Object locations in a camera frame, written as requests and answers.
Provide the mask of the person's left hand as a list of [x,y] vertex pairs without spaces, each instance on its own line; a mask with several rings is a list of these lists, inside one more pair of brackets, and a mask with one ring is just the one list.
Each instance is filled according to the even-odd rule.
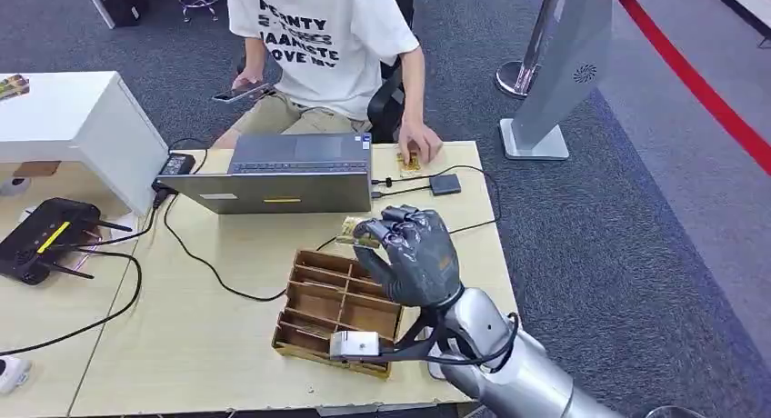
[[419,118],[402,120],[397,143],[405,165],[410,164],[413,152],[420,163],[428,164],[443,147],[443,141],[436,132]]

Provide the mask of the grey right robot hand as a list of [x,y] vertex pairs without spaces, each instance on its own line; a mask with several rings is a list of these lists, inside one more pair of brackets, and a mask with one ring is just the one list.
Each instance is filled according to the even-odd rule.
[[383,259],[370,247],[354,247],[358,262],[390,301],[409,307],[438,306],[462,292],[456,248],[437,211],[388,206],[380,218],[357,224],[353,236],[377,240],[387,254]]

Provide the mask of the person's right hand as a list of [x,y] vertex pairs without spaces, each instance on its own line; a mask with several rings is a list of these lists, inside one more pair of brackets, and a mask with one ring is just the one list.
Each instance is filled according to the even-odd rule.
[[251,87],[253,85],[260,85],[263,81],[264,76],[262,69],[244,68],[244,70],[236,76],[231,88],[235,90],[243,87]]

